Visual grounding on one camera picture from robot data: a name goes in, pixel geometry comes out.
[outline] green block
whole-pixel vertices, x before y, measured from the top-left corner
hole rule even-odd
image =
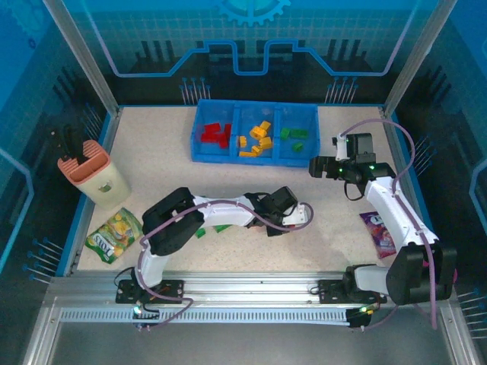
[[[301,152],[303,150],[303,148],[304,148],[304,145],[302,142],[294,143],[292,145],[292,150],[294,152]]]
[[[203,236],[205,236],[205,235],[206,235],[206,230],[205,230],[205,228],[200,228],[200,229],[198,229],[198,230],[196,231],[196,233],[195,233],[195,236],[196,236],[197,238],[201,238],[201,237],[203,237]]]
[[[281,140],[285,141],[286,139],[288,139],[289,133],[291,133],[291,130],[289,128],[281,129]]]
[[[230,226],[231,224],[222,224],[221,226],[214,226],[213,228],[215,228],[216,233],[220,233],[221,231],[226,230]]]
[[[307,130],[306,129],[292,129],[291,130],[291,138],[307,139]]]

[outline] blue plastic tray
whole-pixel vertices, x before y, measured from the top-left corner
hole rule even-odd
[[[239,157],[239,151],[250,152],[259,142],[250,137],[250,130],[264,120],[271,123],[267,135],[272,139],[273,148],[264,150],[259,157]],[[204,126],[220,123],[231,124],[228,148],[220,148],[218,143],[202,143]],[[306,140],[280,139],[281,129],[306,129]],[[239,136],[247,138],[247,146],[239,148]],[[292,145],[303,143],[303,150],[294,152]],[[320,124],[316,104],[267,103],[259,101],[205,100],[200,99],[195,123],[191,133],[191,158],[195,162],[243,163],[250,165],[276,165],[308,167],[310,159],[320,153]]]

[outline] red block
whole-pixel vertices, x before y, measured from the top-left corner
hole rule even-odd
[[[203,133],[201,135],[202,143],[218,143],[220,141],[220,135],[218,133]]]
[[[220,139],[218,140],[218,143],[220,144],[220,148],[228,148],[228,138],[226,133],[221,133]]]
[[[205,125],[205,133],[220,132],[220,123],[212,123]]]
[[[225,124],[224,133],[227,136],[227,140],[230,141],[231,124]]]

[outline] white robotic arm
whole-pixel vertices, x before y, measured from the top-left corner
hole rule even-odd
[[[144,213],[144,233],[151,232],[174,215],[191,207],[200,208],[183,215],[149,240],[149,247],[143,252],[141,271],[137,276],[142,287],[144,285],[140,282],[141,279],[148,287],[161,282],[164,267],[171,255],[181,249],[199,228],[226,224],[241,227],[262,226],[263,223],[253,213],[259,214],[277,227],[300,226],[309,221],[305,205],[299,203],[286,186],[272,194],[247,193],[225,200],[194,196],[188,188],[179,188]],[[283,233],[285,230],[267,227],[268,236]]]
[[[397,183],[396,193],[393,193],[392,184],[392,177],[378,177],[367,183],[364,196],[374,206],[375,210],[377,210],[385,227],[389,230],[394,246],[396,247],[396,252],[399,252],[404,246],[410,244],[417,246],[424,245],[419,236],[419,232],[415,229],[415,225],[420,226],[420,231],[424,233],[429,244],[433,245],[438,241],[438,237],[425,226],[421,218],[412,209],[408,200],[404,198],[399,183]],[[402,199],[406,209],[412,215],[412,219],[408,217],[408,214],[397,201],[397,195]],[[356,268],[355,282],[357,283],[358,289],[371,290],[389,295],[386,282],[388,271],[389,268],[375,265]]]
[[[315,157],[310,161],[312,177],[326,177],[355,185],[377,210],[396,246],[397,256],[390,268],[376,265],[356,265],[347,268],[344,282],[347,290],[373,291],[389,295],[398,305],[429,300],[430,281],[425,262],[428,257],[425,241],[429,243],[434,261],[435,290],[439,300],[451,295],[456,252],[444,247],[412,209],[396,182],[396,174],[387,163],[376,163],[372,137],[368,133],[333,138],[335,157]]]

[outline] snack bag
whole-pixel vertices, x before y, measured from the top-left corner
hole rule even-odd
[[[370,213],[360,213],[360,217],[367,226],[368,232],[372,235],[379,259],[394,255],[396,247],[380,215],[376,211],[372,211]]]
[[[86,238],[84,244],[94,250],[101,261],[111,264],[142,234],[142,225],[132,213],[120,209],[104,225]]]

